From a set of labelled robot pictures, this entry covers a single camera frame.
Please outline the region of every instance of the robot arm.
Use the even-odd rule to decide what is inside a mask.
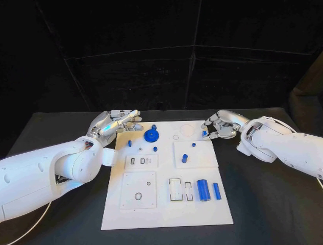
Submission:
[[[203,128],[213,123],[217,132],[204,135],[206,140],[233,138],[240,132],[237,149],[246,155],[255,155],[266,162],[279,158],[289,167],[323,179],[323,138],[296,133],[289,125],[273,118],[250,120],[227,110],[219,111]]]
[[[144,129],[135,123],[142,120],[139,114],[138,110],[106,111],[87,136],[0,161],[0,222],[33,212],[90,182],[102,164],[113,165],[116,151],[105,147],[118,133]]]

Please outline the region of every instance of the black table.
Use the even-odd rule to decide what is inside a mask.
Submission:
[[[282,108],[233,110],[295,123]],[[216,110],[146,111],[144,121],[206,120]],[[76,140],[99,112],[34,114],[9,155]],[[237,151],[240,136],[213,141],[233,225],[102,231],[110,168],[53,202],[41,223],[18,244],[323,244],[323,191],[317,179],[279,160],[266,163]],[[0,224],[0,244],[31,228],[47,207]]]

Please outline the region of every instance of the blue object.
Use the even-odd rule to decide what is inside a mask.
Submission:
[[[223,196],[221,196],[221,191],[220,191],[219,183],[214,183],[213,185],[214,185],[217,200],[221,200],[223,199]]]
[[[207,180],[198,180],[197,185],[198,185],[200,199],[203,202],[207,202],[211,200],[211,193],[210,193]]]
[[[184,154],[184,156],[182,156],[182,163],[187,163],[188,162],[188,154]]]
[[[145,132],[145,140],[151,143],[157,142],[159,139],[159,132],[155,129],[149,129]]]

